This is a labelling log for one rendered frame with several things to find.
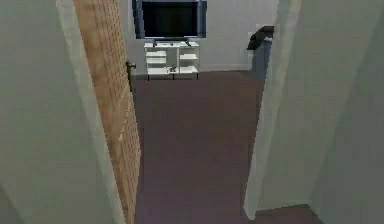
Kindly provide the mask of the black television set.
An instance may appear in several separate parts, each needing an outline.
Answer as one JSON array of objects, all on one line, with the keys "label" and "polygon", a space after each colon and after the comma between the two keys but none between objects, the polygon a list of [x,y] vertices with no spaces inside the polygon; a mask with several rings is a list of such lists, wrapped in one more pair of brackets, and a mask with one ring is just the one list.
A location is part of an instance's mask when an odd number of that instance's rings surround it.
[{"label": "black television set", "polygon": [[206,0],[132,0],[136,39],[186,41],[207,36]]}]

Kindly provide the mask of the white shelf unit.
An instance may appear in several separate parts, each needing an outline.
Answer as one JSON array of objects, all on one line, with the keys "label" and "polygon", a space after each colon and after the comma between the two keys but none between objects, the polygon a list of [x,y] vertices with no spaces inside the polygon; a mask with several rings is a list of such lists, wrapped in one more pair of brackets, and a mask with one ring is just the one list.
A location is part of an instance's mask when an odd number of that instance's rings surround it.
[{"label": "white shelf unit", "polygon": [[[144,44],[147,76],[199,77],[200,46],[195,41],[153,41]],[[177,72],[169,68],[177,66]]]}]

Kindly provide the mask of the wooden room door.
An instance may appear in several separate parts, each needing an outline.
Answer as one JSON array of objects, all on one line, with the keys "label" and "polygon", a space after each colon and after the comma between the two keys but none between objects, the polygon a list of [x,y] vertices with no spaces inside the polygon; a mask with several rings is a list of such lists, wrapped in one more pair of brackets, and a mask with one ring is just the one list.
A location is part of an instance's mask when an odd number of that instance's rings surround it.
[{"label": "wooden room door", "polygon": [[125,223],[135,221],[141,148],[120,0],[73,0]]}]

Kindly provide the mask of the blue grey cabinet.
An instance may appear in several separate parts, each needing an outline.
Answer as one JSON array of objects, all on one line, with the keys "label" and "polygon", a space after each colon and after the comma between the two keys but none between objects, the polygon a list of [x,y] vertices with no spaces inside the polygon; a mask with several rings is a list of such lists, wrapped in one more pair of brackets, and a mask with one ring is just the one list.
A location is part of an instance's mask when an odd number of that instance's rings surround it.
[{"label": "blue grey cabinet", "polygon": [[272,47],[272,39],[266,38],[253,51],[252,71],[255,73],[255,75],[258,78],[266,77],[266,74],[268,71],[271,47]]}]

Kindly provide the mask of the black angular object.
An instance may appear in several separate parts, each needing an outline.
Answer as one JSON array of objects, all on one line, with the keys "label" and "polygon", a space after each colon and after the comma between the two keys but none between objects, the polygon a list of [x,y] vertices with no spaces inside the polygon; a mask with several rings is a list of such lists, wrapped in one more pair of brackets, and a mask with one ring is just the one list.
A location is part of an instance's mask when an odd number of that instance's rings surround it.
[{"label": "black angular object", "polygon": [[266,38],[272,39],[275,27],[273,25],[263,26],[251,35],[247,49],[256,50]]}]

